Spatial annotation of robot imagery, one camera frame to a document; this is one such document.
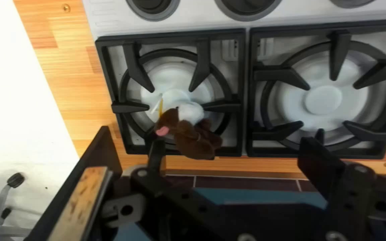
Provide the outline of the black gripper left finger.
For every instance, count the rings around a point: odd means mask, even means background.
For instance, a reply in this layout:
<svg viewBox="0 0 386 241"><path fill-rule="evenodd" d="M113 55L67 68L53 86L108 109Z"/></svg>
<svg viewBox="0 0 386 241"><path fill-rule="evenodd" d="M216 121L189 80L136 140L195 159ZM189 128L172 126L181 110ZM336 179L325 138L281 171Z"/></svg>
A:
<svg viewBox="0 0 386 241"><path fill-rule="evenodd" d="M134 192L153 200L169 200L172 184L161 176L161 165L167 157L165 141L163 138L151 142L148 164L132 173L132 188Z"/></svg>

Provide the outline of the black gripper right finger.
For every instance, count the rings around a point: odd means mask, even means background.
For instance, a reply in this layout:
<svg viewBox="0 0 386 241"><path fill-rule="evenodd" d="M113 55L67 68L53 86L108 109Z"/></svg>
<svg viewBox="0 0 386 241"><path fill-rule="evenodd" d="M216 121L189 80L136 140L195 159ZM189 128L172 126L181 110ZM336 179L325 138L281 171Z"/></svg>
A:
<svg viewBox="0 0 386 241"><path fill-rule="evenodd" d="M386 177L373 169L345 163L319 140L303 138L298 167L337 213L386 215Z"/></svg>

